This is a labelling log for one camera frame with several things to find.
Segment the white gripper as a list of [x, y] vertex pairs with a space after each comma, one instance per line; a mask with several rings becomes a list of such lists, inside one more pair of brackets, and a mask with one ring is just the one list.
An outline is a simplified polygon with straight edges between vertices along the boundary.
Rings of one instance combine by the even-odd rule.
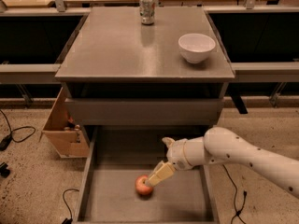
[[167, 146], [166, 157], [168, 162], [160, 161], [156, 165], [146, 178], [145, 185], [147, 187], [157, 186], [171, 177], [176, 170], [191, 170], [193, 167], [204, 165], [208, 161], [208, 154], [202, 137], [180, 140], [164, 137], [162, 141]]

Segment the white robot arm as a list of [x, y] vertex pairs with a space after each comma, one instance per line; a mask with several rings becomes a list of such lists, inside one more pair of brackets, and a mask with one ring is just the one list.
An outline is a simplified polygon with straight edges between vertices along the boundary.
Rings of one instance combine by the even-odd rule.
[[237, 163], [299, 197], [299, 161], [256, 147], [236, 133], [222, 127], [209, 129], [204, 136], [174, 140], [164, 137], [167, 162], [160, 161], [145, 181], [155, 187], [175, 171], [191, 170], [195, 166]]

